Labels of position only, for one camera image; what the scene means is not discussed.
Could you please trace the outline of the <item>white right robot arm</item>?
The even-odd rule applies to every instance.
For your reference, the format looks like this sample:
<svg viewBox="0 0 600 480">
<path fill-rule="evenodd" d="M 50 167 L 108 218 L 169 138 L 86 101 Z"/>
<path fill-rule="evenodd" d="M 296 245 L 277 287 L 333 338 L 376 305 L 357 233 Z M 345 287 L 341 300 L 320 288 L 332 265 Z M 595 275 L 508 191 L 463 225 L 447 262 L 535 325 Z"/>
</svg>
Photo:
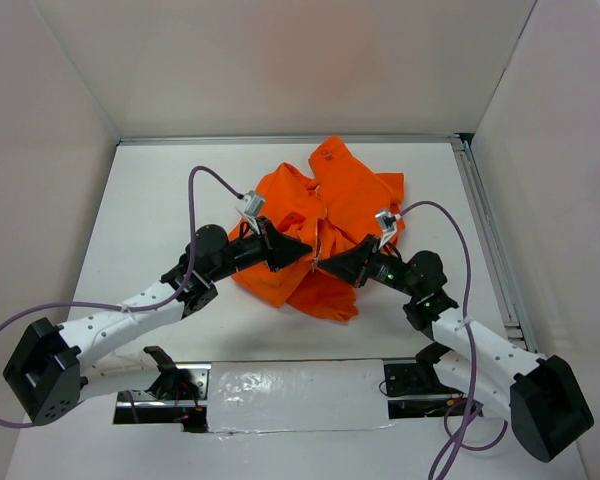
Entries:
<svg viewBox="0 0 600 480">
<path fill-rule="evenodd" d="M 477 321 L 466 320 L 443 290 L 440 257 L 420 251 L 409 261 L 383 253 L 378 239 L 319 263 L 321 270 L 354 286 L 374 280 L 409 296 L 403 310 L 431 343 L 416 356 L 416 379 L 428 392 L 461 391 L 507 421 L 535 459 L 553 460 L 594 425 L 570 365 L 519 348 Z"/>
</svg>

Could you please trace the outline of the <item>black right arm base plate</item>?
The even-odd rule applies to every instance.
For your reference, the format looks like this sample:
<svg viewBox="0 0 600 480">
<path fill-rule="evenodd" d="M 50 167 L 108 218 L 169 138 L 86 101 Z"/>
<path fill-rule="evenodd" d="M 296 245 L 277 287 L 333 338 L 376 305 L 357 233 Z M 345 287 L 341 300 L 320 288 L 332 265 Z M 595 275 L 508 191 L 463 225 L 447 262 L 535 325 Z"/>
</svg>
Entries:
<svg viewBox="0 0 600 480">
<path fill-rule="evenodd" d="M 378 389 L 387 398 L 392 420 L 443 417 L 465 398 L 458 390 L 442 385 L 433 370 L 416 362 L 385 363 Z"/>
</svg>

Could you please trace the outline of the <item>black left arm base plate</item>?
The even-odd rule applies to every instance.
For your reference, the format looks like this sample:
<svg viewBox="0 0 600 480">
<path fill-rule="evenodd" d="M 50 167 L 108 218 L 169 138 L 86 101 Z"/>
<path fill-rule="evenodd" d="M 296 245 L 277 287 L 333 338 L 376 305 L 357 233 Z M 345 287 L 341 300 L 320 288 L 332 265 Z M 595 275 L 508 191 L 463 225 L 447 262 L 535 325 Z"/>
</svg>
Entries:
<svg viewBox="0 0 600 480">
<path fill-rule="evenodd" d="M 173 424 L 188 433 L 207 433 L 210 364 L 177 364 L 178 374 L 158 378 L 145 390 L 117 394 L 114 425 Z"/>
</svg>

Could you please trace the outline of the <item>orange jacket with pink lining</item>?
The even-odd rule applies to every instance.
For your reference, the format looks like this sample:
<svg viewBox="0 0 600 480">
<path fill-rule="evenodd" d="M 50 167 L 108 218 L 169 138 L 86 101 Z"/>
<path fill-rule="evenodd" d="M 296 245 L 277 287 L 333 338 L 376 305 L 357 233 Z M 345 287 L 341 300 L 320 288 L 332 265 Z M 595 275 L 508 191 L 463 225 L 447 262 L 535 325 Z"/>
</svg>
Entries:
<svg viewBox="0 0 600 480">
<path fill-rule="evenodd" d="M 383 209 L 400 211 L 405 177 L 373 172 L 338 136 L 318 146 L 308 163 L 310 176 L 282 163 L 256 190 L 266 199 L 262 215 L 279 232 L 311 245 L 313 252 L 277 273 L 260 264 L 232 279 L 273 307 L 289 305 L 311 317 L 347 322 L 358 313 L 354 288 L 320 269 L 313 272 L 313 259 L 327 259 L 369 234 L 380 235 L 375 215 Z"/>
</svg>

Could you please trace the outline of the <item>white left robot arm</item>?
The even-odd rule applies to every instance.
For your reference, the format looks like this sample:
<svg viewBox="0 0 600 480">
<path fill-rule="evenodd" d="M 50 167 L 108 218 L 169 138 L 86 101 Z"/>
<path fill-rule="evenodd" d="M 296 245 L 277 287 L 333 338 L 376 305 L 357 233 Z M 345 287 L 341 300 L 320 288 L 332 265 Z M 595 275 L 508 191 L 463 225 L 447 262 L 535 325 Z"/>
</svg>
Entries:
<svg viewBox="0 0 600 480">
<path fill-rule="evenodd" d="M 115 349 L 201 310 L 217 281 L 257 264 L 276 272 L 311 253 L 310 245 L 279 232 L 266 218 L 257 232 L 230 240 L 217 225 L 200 228 L 179 263 L 160 281 L 111 310 L 54 326 L 30 324 L 3 376 L 32 424 L 47 425 L 78 404 L 86 369 Z"/>
</svg>

